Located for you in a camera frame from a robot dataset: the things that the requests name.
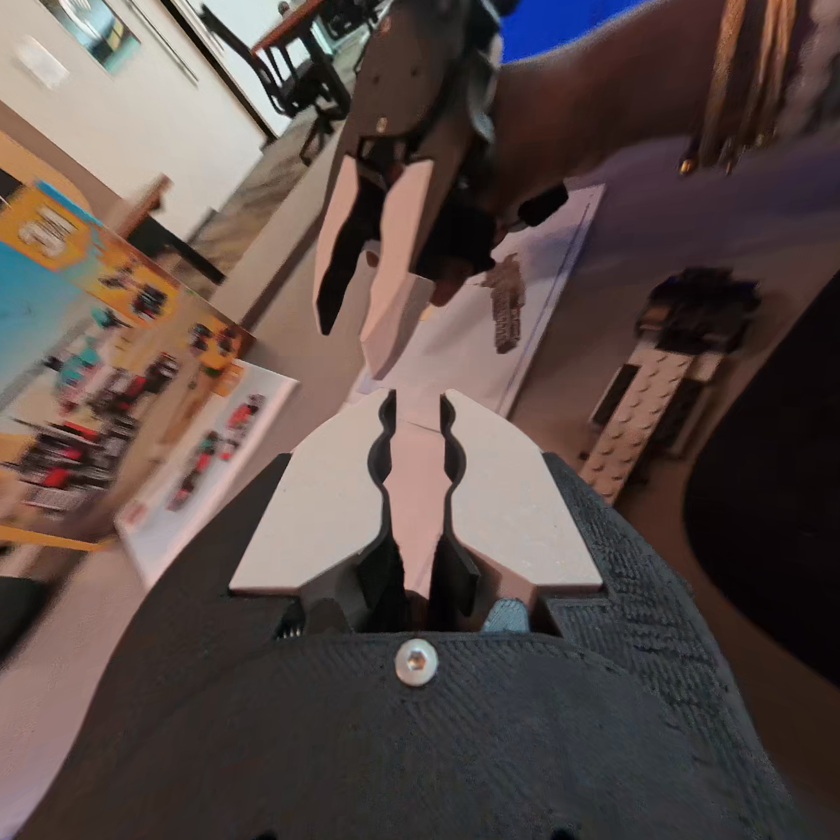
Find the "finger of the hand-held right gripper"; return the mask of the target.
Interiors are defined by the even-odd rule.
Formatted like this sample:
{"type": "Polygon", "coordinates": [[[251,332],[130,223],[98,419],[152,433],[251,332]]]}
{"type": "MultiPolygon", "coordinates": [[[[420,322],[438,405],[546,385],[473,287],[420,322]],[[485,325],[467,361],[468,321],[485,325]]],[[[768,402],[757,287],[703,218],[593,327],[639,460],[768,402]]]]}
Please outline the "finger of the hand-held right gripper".
{"type": "Polygon", "coordinates": [[[432,297],[434,283],[412,271],[434,163],[405,168],[385,196],[379,264],[360,333],[371,378],[383,380],[402,357],[432,297]]]}
{"type": "Polygon", "coordinates": [[[381,238],[385,191],[377,177],[344,154],[333,163],[316,247],[313,310],[321,335],[330,335],[366,244],[381,238]]]}

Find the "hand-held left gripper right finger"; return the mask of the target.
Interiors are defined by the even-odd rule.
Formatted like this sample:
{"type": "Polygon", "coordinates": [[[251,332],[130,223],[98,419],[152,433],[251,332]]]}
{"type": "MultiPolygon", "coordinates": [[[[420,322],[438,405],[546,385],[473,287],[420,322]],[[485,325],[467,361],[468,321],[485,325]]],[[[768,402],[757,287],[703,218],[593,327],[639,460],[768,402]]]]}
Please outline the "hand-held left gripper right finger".
{"type": "Polygon", "coordinates": [[[430,630],[475,632],[505,611],[530,628],[550,597],[602,593],[602,574],[541,448],[461,392],[441,395],[439,412],[450,486],[430,630]]]}

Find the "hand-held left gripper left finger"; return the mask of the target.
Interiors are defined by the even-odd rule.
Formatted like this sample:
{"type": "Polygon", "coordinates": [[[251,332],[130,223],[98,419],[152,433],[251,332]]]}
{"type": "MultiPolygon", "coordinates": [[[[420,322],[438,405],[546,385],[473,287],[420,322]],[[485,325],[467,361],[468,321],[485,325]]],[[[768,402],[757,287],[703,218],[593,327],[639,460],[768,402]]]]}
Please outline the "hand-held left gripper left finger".
{"type": "Polygon", "coordinates": [[[385,480],[396,393],[378,390],[296,447],[231,578],[234,595],[288,598],[278,634],[395,634],[410,605],[385,480]]]}

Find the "lego instruction booklet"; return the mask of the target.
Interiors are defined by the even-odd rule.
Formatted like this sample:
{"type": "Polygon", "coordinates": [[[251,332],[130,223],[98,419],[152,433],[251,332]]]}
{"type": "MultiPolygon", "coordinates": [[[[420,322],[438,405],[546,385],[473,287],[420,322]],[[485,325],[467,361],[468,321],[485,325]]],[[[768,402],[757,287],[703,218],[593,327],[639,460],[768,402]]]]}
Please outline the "lego instruction booklet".
{"type": "Polygon", "coordinates": [[[516,348],[504,354],[496,351],[491,290],[484,286],[485,275],[473,277],[446,307],[427,310],[383,381],[362,370],[346,403],[356,403],[381,387],[393,389],[399,420],[436,431],[440,395],[457,390],[506,417],[581,254],[604,191],[604,184],[572,191],[545,223],[510,234],[494,252],[498,264],[514,255],[520,266],[524,305],[516,348]]]}
{"type": "Polygon", "coordinates": [[[298,389],[298,380],[233,364],[184,436],[116,517],[122,546],[148,592],[210,522],[298,389]]]}

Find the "person's right forearm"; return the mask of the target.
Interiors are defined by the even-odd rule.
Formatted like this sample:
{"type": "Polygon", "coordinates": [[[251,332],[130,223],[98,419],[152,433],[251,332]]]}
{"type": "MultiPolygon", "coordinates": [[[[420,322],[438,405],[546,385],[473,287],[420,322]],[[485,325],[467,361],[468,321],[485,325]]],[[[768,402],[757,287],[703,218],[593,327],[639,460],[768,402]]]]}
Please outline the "person's right forearm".
{"type": "Polygon", "coordinates": [[[813,30],[800,53],[798,132],[815,132],[839,117],[839,2],[812,2],[813,30]]]}

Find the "closed lego instruction booklet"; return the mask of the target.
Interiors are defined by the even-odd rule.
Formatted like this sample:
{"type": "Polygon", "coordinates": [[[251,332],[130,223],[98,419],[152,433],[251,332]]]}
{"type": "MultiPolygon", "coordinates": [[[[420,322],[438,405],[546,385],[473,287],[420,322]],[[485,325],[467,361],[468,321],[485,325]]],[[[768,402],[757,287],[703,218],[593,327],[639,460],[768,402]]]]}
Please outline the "closed lego instruction booklet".
{"type": "Polygon", "coordinates": [[[148,592],[210,522],[298,389],[298,380],[233,364],[184,436],[116,517],[122,546],[148,592]]]}

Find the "partly built lego truck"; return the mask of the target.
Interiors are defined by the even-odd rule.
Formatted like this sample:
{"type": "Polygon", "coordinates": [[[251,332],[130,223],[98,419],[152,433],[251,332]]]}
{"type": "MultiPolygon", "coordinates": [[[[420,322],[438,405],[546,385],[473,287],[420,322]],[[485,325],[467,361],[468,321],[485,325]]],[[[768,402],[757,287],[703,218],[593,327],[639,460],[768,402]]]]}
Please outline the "partly built lego truck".
{"type": "Polygon", "coordinates": [[[595,405],[579,476],[608,506],[644,484],[649,463],[680,458],[726,359],[760,307],[760,283],[730,268],[690,267],[650,292],[633,351],[595,405]]]}

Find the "colourful lego set box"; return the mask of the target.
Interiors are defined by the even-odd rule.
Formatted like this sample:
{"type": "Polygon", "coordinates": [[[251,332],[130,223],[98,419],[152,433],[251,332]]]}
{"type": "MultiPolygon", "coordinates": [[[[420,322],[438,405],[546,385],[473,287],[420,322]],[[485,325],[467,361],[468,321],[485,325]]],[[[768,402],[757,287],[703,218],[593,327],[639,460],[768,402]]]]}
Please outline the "colourful lego set box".
{"type": "Polygon", "coordinates": [[[45,182],[1,214],[2,544],[92,543],[253,336],[45,182]]]}

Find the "person's right hand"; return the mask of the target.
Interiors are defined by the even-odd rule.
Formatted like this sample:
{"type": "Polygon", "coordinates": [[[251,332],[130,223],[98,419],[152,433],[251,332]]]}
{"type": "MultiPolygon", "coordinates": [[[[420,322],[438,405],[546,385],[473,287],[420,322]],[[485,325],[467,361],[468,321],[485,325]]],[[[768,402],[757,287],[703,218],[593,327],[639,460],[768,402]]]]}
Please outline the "person's right hand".
{"type": "Polygon", "coordinates": [[[496,147],[477,204],[497,217],[650,140],[695,133],[723,1],[642,3],[585,37],[500,70],[496,147]]]}

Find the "black office chair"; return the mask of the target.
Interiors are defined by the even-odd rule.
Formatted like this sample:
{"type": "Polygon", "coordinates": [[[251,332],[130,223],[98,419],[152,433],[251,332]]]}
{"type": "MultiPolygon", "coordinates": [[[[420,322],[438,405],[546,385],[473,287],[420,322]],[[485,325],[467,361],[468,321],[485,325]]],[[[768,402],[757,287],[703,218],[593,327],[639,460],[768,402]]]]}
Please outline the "black office chair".
{"type": "Polygon", "coordinates": [[[294,119],[309,109],[314,111],[314,120],[299,151],[301,162],[310,166],[334,135],[335,124],[347,119],[351,105],[348,89],[311,30],[302,30],[301,42],[308,57],[297,66],[289,55],[287,44],[248,47],[204,4],[198,18],[211,35],[255,73],[270,106],[280,116],[294,119]]]}

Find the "wooden top office desk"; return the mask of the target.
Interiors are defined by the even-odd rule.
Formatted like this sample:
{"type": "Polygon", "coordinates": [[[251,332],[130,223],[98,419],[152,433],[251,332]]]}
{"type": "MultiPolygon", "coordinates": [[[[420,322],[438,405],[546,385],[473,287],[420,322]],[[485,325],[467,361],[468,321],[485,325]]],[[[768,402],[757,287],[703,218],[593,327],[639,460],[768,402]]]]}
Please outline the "wooden top office desk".
{"type": "Polygon", "coordinates": [[[299,39],[314,62],[327,65],[329,58],[312,33],[312,27],[324,4],[324,1],[305,1],[301,3],[292,9],[287,16],[283,17],[280,23],[264,35],[257,44],[252,46],[249,54],[256,57],[260,52],[286,47],[292,41],[299,39]]]}

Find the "black textured wrist cushion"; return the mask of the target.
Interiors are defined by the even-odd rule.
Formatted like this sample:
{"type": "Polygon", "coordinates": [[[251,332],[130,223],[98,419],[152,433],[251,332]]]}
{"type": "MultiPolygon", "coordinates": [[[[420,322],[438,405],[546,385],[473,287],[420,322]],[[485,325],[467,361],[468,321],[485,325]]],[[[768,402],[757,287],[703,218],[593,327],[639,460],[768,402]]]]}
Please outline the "black textured wrist cushion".
{"type": "Polygon", "coordinates": [[[838,686],[838,274],[700,451],[683,518],[719,592],[838,686]]]}

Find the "framed wall picture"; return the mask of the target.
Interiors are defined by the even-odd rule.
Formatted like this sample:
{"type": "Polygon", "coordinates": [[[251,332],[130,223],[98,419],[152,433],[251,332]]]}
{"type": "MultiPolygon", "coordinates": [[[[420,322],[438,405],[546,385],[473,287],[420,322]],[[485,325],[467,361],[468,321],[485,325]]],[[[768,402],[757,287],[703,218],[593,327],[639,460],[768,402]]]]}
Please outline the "framed wall picture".
{"type": "Polygon", "coordinates": [[[110,75],[118,74],[140,41],[104,1],[40,1],[39,4],[110,75]]]}

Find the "white wall sign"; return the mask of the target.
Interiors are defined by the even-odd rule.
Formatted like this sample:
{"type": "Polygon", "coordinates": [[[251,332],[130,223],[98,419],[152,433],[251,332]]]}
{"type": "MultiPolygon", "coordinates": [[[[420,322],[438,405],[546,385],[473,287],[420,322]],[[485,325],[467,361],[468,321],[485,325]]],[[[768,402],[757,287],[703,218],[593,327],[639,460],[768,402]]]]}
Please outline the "white wall sign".
{"type": "Polygon", "coordinates": [[[15,59],[23,70],[47,90],[59,88],[69,76],[68,69],[46,47],[29,36],[16,47],[15,59]]]}

